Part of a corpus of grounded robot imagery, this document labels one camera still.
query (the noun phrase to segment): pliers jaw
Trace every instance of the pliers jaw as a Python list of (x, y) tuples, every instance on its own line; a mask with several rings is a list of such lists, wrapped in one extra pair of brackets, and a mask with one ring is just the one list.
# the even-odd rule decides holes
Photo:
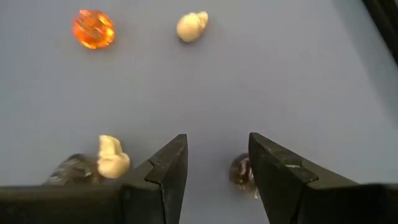
[(258, 133), (249, 157), (270, 224), (398, 223), (394, 185), (359, 185)]
[(187, 135), (181, 134), (134, 169), (121, 191), (125, 223), (178, 224), (187, 166)]

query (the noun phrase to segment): faceted orange bead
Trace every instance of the faceted orange bead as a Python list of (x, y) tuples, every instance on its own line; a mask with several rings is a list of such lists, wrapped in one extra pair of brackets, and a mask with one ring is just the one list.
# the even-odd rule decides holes
[(72, 32), (89, 49), (106, 47), (114, 39), (112, 20), (99, 10), (80, 10), (73, 21)]

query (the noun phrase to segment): light blue background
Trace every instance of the light blue background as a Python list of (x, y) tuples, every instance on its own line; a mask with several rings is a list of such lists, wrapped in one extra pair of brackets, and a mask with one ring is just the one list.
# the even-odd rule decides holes
[[(84, 49), (79, 9), (116, 41)], [(179, 17), (209, 13), (192, 45)], [(40, 184), (99, 134), (135, 165), (179, 133), (189, 170), (181, 223), (266, 223), (228, 183), (258, 131), (358, 182), (398, 182), (398, 72), (360, 0), (0, 2), (0, 184)]]

